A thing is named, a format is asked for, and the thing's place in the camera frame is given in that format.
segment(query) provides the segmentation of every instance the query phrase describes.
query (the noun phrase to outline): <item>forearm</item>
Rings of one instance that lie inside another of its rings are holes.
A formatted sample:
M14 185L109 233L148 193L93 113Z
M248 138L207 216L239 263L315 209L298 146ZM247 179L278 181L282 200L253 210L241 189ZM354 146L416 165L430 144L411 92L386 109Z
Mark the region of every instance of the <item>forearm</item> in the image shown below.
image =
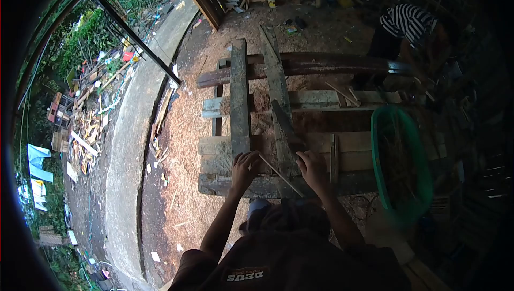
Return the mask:
M240 199L238 194L229 190L225 202L203 237L200 250L212 256L216 261L219 261L222 256Z
M331 192L321 193L318 196L325 207L339 245L345 248L354 244L363 244L364 238L359 228L337 200L337 197Z

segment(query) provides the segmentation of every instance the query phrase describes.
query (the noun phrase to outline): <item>hand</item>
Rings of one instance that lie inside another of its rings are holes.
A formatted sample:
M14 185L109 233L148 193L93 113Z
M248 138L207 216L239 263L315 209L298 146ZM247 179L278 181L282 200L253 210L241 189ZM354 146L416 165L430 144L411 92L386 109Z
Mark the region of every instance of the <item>hand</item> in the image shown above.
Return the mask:
M307 185L319 196L330 193L332 187L326 178L326 164L323 157L312 151L296 152L296 161Z
M239 198L243 196L257 176L260 158L259 152L239 153L232 165L232 187L230 190Z

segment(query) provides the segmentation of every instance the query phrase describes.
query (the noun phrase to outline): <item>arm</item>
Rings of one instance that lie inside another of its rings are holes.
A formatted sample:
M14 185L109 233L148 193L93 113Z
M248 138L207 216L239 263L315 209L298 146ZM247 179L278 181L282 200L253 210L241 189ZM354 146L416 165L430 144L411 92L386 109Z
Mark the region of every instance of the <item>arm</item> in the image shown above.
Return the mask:
M346 248L350 245L363 244L364 238L359 228L337 200L333 188L324 175L326 170L324 161L311 151L297 152L297 155L301 158L297 160L297 164L302 172L302 177L321 199L341 247Z
M209 254L216 262L220 260L227 243L239 200L257 175L258 162L258 152L239 154L234 158L232 186L200 245L200 251Z

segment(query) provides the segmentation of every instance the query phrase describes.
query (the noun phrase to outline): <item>light blue cloth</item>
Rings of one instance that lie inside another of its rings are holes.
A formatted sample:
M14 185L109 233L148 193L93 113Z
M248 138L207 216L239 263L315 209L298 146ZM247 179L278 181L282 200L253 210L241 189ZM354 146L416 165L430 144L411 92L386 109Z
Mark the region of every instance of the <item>light blue cloth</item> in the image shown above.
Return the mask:
M43 159L51 156L50 149L27 144L27 153L29 157L30 175L49 182L54 182L54 174L43 170Z

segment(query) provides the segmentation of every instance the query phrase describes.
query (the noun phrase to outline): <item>handsaw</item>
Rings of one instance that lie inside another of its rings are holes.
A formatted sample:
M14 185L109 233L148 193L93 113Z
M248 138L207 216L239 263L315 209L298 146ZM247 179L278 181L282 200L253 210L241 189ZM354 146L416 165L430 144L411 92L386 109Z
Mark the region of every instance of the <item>handsaw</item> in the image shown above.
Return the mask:
M280 128L282 128L282 131L285 134L287 146L289 147L289 150L292 152L293 156L296 156L296 152L308 151L309 148L307 148L305 142L294 133L291 121L289 120L289 117L286 115L284 110L282 110L280 107L279 102L277 100L273 100L271 102L271 107L275 113L275 116L277 117Z

